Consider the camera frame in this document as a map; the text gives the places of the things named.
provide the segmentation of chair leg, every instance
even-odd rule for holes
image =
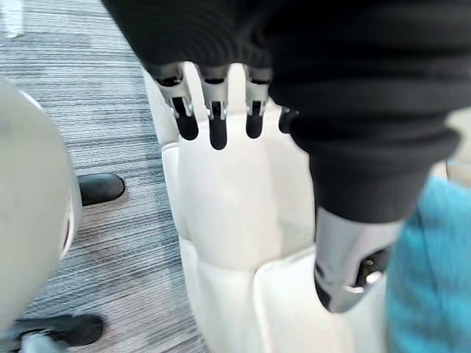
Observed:
[[[115,174],[89,174],[77,178],[82,206],[116,200],[126,188],[124,180]]]

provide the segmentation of blue cloth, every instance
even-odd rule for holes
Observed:
[[[431,179],[392,252],[390,353],[471,352],[471,190]]]

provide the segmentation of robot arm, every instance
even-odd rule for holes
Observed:
[[[471,7],[449,0],[103,2],[154,78],[169,63],[198,65],[215,149],[227,139],[221,68],[248,67],[250,137],[261,133],[270,84],[285,107],[280,128],[310,156],[317,293],[331,312],[355,305],[382,276],[431,166],[458,143],[445,119],[469,104]]]

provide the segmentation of striped carpet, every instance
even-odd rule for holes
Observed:
[[[138,61],[99,0],[26,0],[23,15],[24,34],[9,38],[2,14],[0,74],[46,108],[78,174],[127,183],[118,201],[84,209],[71,252],[25,316],[103,314],[106,335],[77,352],[208,352],[188,306]]]

